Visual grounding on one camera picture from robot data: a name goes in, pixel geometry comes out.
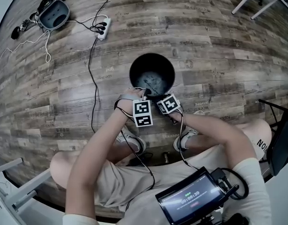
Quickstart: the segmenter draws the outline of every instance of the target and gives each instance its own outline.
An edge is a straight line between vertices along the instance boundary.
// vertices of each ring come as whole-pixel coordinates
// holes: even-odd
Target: white power strip
[[[98,35],[98,39],[100,39],[100,41],[102,41],[103,39],[106,38],[106,34],[107,34],[107,31],[109,29],[109,27],[111,26],[111,19],[110,18],[105,18],[103,20],[105,23],[106,23],[106,26],[105,26],[105,30],[103,31],[103,34],[102,35]]]

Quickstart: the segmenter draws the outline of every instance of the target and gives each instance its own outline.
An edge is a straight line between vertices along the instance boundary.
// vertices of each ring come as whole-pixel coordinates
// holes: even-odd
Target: sneaker
[[[135,151],[136,154],[141,154],[145,151],[146,142],[144,142],[143,139],[133,135],[125,125],[122,128],[122,132],[123,132],[124,137],[126,138],[128,143],[133,143],[138,147],[138,150]],[[116,140],[119,141],[120,143],[126,142],[124,137],[122,136],[122,133],[120,132],[119,135],[117,136]]]
[[[204,111],[198,110],[195,113],[193,113],[195,115],[205,115]],[[191,138],[194,135],[197,135],[198,132],[195,129],[192,129],[188,126],[186,126],[186,128],[183,130],[181,138],[177,137],[175,139],[175,141],[173,142],[173,148],[179,152],[180,148],[179,148],[179,139],[181,139],[181,151],[184,152],[185,150],[187,150],[186,146],[186,141]]]

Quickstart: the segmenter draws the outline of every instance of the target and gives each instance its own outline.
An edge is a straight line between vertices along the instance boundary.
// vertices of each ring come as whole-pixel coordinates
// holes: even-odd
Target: black bucket
[[[175,71],[171,62],[164,56],[146,53],[132,63],[129,79],[133,87],[150,89],[151,94],[148,97],[158,100],[173,86]]]

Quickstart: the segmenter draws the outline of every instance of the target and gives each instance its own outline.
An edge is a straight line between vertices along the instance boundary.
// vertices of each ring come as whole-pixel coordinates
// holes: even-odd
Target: floor
[[[203,110],[231,123],[273,116],[264,99],[288,107],[288,10],[280,3],[255,21],[259,9],[250,0],[236,15],[241,0],[109,0],[101,13],[112,18],[107,39],[98,42],[91,70],[99,87],[94,113],[97,129],[109,117],[119,94],[130,87],[129,67],[143,53],[166,56],[176,71],[171,89],[186,113]],[[94,16],[103,0],[67,0],[71,18]],[[40,0],[15,0],[0,27],[0,56],[6,47],[35,41],[34,27],[18,41],[10,38]],[[23,157],[24,165],[8,176],[22,184],[49,167],[59,150],[79,150],[92,136],[94,85],[87,61],[94,36],[77,23],[46,35],[35,45],[25,44],[0,61],[0,163]],[[148,142],[151,164],[179,159],[172,142],[178,127],[154,111],[154,126],[128,127]],[[64,206],[65,191],[52,180],[39,196]],[[120,217],[116,210],[98,208],[101,216]]]

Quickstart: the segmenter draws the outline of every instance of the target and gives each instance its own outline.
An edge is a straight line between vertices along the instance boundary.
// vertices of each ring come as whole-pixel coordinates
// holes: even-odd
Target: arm
[[[141,96],[142,91],[129,89],[128,94]],[[132,113],[132,101],[122,99],[118,106]],[[74,163],[67,185],[66,214],[95,218],[94,186],[106,156],[127,117],[115,109],[111,117],[93,135]]]
[[[218,118],[184,113],[184,124],[211,137],[225,147],[229,167],[233,168],[247,158],[256,158],[249,138],[239,128]],[[181,121],[181,115],[171,113],[170,117]]]

